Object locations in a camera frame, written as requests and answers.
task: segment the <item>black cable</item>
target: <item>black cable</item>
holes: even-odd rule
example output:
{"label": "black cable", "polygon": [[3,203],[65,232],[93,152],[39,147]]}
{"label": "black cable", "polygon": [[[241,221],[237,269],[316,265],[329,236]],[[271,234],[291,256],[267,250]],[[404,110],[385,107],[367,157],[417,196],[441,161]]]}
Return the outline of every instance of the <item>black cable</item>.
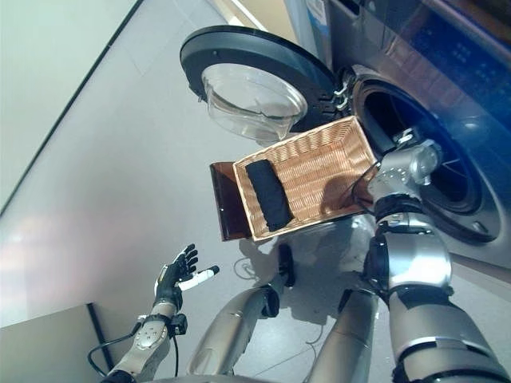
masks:
{"label": "black cable", "polygon": [[377,166],[379,164],[379,161],[376,161],[375,163],[373,163],[370,167],[367,168],[367,170],[362,173],[362,175],[353,183],[353,186],[351,187],[351,199],[353,200],[353,202],[355,202],[365,213],[367,214],[371,214],[372,216],[374,216],[374,212],[372,212],[371,210],[369,210],[361,201],[360,201],[360,198],[355,194],[355,189],[357,188],[357,185],[358,183],[360,182],[360,180],[362,180],[365,176],[367,176],[369,174],[369,172],[371,170],[373,170],[373,168],[375,166]]}
{"label": "black cable", "polygon": [[174,341],[174,350],[176,351],[176,372],[174,373],[174,377],[177,377],[177,373],[179,371],[179,349],[177,348],[176,335],[174,335],[172,339]]}
{"label": "black cable", "polygon": [[116,343],[119,343],[119,342],[123,342],[125,341],[126,339],[130,339],[133,335],[135,335],[138,331],[138,329],[140,329],[140,327],[142,326],[142,323],[140,322],[137,322],[135,324],[135,326],[133,327],[133,330],[131,330],[131,332],[129,334],[126,334],[125,336],[123,337],[120,337],[120,338],[117,338],[117,339],[113,339],[112,341],[107,341],[107,342],[103,342],[101,343],[100,345],[97,345],[96,347],[94,347],[93,349],[91,349],[89,351],[89,353],[87,354],[87,361],[89,361],[89,364],[93,367],[93,369],[99,373],[102,377],[106,377],[106,373],[103,372],[102,369],[100,369],[97,364],[93,361],[93,353],[95,353],[96,351],[98,351],[99,349],[104,349],[105,347],[109,346],[109,345],[114,345]]}

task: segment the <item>wicker basket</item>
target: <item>wicker basket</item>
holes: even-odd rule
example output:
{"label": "wicker basket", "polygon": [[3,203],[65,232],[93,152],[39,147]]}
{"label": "wicker basket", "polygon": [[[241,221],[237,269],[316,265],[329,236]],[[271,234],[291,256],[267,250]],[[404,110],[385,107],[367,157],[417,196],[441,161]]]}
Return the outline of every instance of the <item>wicker basket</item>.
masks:
{"label": "wicker basket", "polygon": [[[245,166],[269,160],[286,192],[293,219],[269,231]],[[236,182],[254,240],[267,239],[361,209],[351,200],[353,183],[376,161],[362,128],[350,116],[281,141],[234,163]],[[370,199],[366,184],[357,195]]]}

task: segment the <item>washing machine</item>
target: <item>washing machine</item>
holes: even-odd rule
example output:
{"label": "washing machine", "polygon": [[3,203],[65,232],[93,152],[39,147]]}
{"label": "washing machine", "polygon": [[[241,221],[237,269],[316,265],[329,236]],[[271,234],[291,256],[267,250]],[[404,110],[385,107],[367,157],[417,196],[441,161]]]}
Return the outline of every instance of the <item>washing machine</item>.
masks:
{"label": "washing machine", "polygon": [[511,272],[511,6],[321,4],[330,68],[275,35],[214,26],[182,45],[190,89],[219,124],[259,141],[347,115],[380,158],[403,140],[435,140],[443,161],[422,187],[425,209],[451,252]]}

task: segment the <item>wall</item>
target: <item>wall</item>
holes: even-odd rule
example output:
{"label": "wall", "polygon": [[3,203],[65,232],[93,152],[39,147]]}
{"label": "wall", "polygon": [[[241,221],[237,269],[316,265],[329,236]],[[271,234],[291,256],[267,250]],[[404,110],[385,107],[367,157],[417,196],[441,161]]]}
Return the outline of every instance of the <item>wall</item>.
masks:
{"label": "wall", "polygon": [[0,1],[0,207],[134,2]]}
{"label": "wall", "polygon": [[[0,329],[0,381],[88,383],[98,380],[85,356],[97,344],[85,306]],[[93,356],[105,370],[101,351]]]}

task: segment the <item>black cloth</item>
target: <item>black cloth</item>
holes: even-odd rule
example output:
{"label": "black cloth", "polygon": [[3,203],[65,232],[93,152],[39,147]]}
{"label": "black cloth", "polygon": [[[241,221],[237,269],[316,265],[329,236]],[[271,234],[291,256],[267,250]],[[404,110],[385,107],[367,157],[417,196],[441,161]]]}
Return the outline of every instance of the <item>black cloth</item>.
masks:
{"label": "black cloth", "polygon": [[286,193],[275,174],[271,162],[260,160],[245,167],[248,178],[257,195],[264,218],[270,231],[279,230],[291,221]]}

